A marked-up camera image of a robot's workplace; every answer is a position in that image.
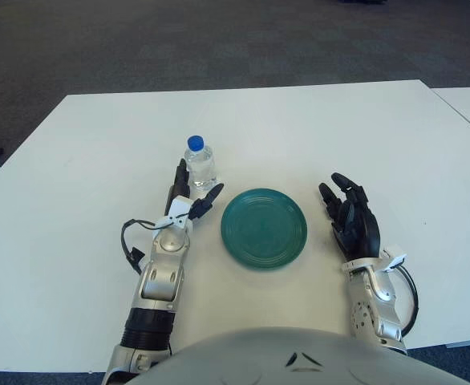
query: black cable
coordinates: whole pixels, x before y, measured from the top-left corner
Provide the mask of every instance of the black cable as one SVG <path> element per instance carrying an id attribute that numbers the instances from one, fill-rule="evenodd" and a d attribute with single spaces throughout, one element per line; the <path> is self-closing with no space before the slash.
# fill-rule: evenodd
<path id="1" fill-rule="evenodd" d="M 413 278 L 408 270 L 402 266 L 402 263 L 394 266 L 394 269 L 397 269 L 403 275 L 404 279 L 406 279 L 408 286 L 410 286 L 411 296 L 413 297 L 413 311 L 411 312 L 410 320 L 401 332 L 402 336 L 405 337 L 415 325 L 417 314 L 419 313 L 419 294 L 417 293 L 417 286 L 415 285 Z"/>
<path id="2" fill-rule="evenodd" d="M 186 215 L 188 215 L 188 213 L 183 213 L 183 214 L 177 215 L 176 218 L 181 218 L 181 217 L 184 217 Z M 135 223 L 142 226 L 146 230 L 162 230 L 162 229 L 166 229 L 167 227 L 171 226 L 174 222 L 171 221 L 171 223 L 167 223 L 166 225 L 163 225 L 163 226 L 160 226 L 160 227 L 154 227 L 155 224 L 153 222 L 145 221 L 143 219 L 131 219 L 130 221 L 124 223 L 123 227 L 121 227 L 121 248 L 123 249 L 124 256 L 132 264 L 134 269 L 136 269 L 137 273 L 140 274 L 140 269 L 138 268 L 138 266 L 136 266 L 136 264 L 132 263 L 135 258 L 133 257 L 132 252 L 130 250 L 128 250 L 128 247 L 126 246 L 126 241 L 124 240 L 124 232 L 126 231 L 126 229 L 128 227 L 130 227 L 131 225 L 134 225 Z"/>

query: robotic hand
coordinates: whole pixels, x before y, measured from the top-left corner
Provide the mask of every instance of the robotic hand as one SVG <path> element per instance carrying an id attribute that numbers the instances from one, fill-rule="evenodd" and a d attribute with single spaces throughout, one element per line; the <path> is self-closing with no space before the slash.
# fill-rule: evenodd
<path id="1" fill-rule="evenodd" d="M 418 311 L 415 284 L 401 266 L 406 254 L 398 246 L 380 253 L 378 222 L 367 206 L 363 187 L 337 172 L 331 179 L 346 194 L 346 201 L 342 203 L 324 183 L 318 189 L 346 257 L 342 271 L 349 283 L 353 331 L 358 339 L 406 354 L 402 339 L 413 326 Z M 415 301 L 411 321 L 402 330 L 395 312 L 394 286 L 388 276 L 395 268 L 407 279 Z"/>
<path id="2" fill-rule="evenodd" d="M 202 217 L 212 208 L 223 187 L 218 184 L 204 199 L 191 201 L 188 171 L 182 159 L 169 189 L 164 217 L 156 223 L 131 219 L 123 225 L 121 245 L 140 279 L 121 344 L 114 348 L 102 385 L 126 383 L 171 355 L 169 336 L 184 280 L 183 264 L 190 246 L 192 219 Z M 128 251 L 124 233 L 135 223 L 153 230 L 149 255 L 136 248 Z"/>

